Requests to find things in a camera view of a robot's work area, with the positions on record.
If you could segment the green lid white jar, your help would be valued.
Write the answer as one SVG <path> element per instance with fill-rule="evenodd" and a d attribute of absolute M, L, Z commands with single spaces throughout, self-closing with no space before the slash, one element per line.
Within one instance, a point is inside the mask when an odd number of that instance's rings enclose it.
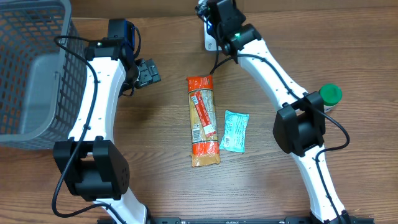
<path fill-rule="evenodd" d="M 324 112 L 326 113 L 332 110 L 343 97 L 343 92 L 339 86 L 332 83 L 323 85 L 319 90 L 319 94 L 323 99 Z"/>

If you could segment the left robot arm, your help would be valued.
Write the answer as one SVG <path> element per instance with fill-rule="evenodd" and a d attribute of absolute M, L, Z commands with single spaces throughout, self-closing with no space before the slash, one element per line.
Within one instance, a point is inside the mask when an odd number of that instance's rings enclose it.
<path fill-rule="evenodd" d="M 120 96 L 161 80 L 152 59 L 139 58 L 139 29 L 126 19 L 111 19 L 108 34 L 87 40 L 83 55 L 55 43 L 81 60 L 86 84 L 75 124 L 66 141 L 53 147 L 61 173 L 52 197 L 52 211 L 69 218 L 101 207 L 113 223 L 155 223 L 146 205 L 129 187 L 129 164 L 114 144 L 114 120 Z"/>

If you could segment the orange spaghetti package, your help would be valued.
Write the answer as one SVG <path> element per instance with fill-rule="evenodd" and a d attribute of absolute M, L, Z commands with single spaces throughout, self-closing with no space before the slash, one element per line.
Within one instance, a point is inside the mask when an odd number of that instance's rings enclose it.
<path fill-rule="evenodd" d="M 213 99 L 213 77 L 188 77 L 187 82 L 192 167 L 219 164 L 221 157 Z"/>

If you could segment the teal Kleenex tissue pack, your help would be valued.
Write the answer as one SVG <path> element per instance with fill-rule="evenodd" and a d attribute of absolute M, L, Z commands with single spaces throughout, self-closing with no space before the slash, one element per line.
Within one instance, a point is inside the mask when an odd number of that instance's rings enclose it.
<path fill-rule="evenodd" d="M 224 135 L 221 140 L 220 149 L 230 152 L 245 152 L 246 128 L 249 115 L 225 111 Z"/>

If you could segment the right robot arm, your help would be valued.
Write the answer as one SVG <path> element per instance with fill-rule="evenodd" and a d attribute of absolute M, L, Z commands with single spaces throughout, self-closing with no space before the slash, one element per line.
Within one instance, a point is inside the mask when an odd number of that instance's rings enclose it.
<path fill-rule="evenodd" d="M 309 93 L 297 84 L 272 56 L 260 32 L 245 22 L 235 1 L 199 1 L 197 16 L 206 32 L 229 60 L 234 60 L 258 82 L 276 110 L 273 135 L 295 161 L 310 199 L 312 223 L 352 223 L 333 185 L 323 138 L 326 121 L 344 127 L 324 112 L 319 92 Z"/>

